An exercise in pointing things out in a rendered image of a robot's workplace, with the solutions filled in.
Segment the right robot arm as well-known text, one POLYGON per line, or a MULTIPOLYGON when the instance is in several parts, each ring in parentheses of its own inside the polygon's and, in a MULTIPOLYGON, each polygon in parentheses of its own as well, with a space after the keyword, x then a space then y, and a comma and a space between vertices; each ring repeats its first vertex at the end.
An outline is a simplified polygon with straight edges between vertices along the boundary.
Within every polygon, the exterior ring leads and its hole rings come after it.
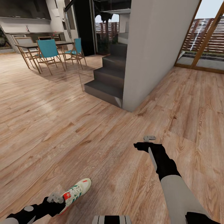
POLYGON ((150 143, 155 136, 145 135, 143 142, 133 144, 137 150, 149 153, 154 169, 159 175, 171 224, 220 224, 211 219, 208 212, 193 195, 177 171, 176 163, 165 153, 160 143, 150 143))

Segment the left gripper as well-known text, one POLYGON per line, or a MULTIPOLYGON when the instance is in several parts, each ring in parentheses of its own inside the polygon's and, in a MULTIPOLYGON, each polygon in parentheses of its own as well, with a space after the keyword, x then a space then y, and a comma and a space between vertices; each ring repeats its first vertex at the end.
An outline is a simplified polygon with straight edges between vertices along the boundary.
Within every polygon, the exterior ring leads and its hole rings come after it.
POLYGON ((42 217, 44 217, 45 215, 49 214, 50 216, 54 217, 56 214, 59 214, 66 205, 60 206, 54 201, 53 203, 49 203, 47 201, 48 197, 45 197, 42 205, 44 206, 44 214, 42 217))

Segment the gym shoe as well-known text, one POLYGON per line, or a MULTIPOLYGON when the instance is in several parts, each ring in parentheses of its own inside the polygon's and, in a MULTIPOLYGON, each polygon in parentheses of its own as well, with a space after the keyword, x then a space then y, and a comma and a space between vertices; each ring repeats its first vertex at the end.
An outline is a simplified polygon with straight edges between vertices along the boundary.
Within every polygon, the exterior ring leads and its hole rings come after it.
POLYGON ((67 192, 65 192, 61 197, 64 199, 63 203, 58 203, 55 201, 59 207, 66 205, 65 208, 59 213, 56 214, 60 216, 63 214, 67 208, 80 196, 84 195, 91 187, 92 181, 90 178, 85 178, 80 180, 76 185, 70 188, 67 192))

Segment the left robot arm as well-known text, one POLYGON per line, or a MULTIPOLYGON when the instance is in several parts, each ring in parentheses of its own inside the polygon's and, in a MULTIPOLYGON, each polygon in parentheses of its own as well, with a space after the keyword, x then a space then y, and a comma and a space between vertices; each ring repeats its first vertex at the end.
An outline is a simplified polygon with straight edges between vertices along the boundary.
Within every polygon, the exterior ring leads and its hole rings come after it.
POLYGON ((52 192, 49 197, 45 197, 43 202, 39 205, 34 204, 26 206, 23 210, 16 214, 11 213, 6 219, 0 222, 0 224, 32 224, 36 220, 49 214, 54 217, 59 214, 66 205, 60 206, 55 202, 63 203, 64 199, 52 192))

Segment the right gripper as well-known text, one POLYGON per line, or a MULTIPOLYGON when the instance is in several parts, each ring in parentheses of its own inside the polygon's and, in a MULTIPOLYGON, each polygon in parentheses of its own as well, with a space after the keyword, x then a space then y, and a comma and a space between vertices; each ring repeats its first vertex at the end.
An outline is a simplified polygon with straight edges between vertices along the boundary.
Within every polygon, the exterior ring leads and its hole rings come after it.
POLYGON ((150 142, 138 142, 137 144, 133 144, 137 150, 144 150, 146 151, 146 145, 149 144, 150 142))

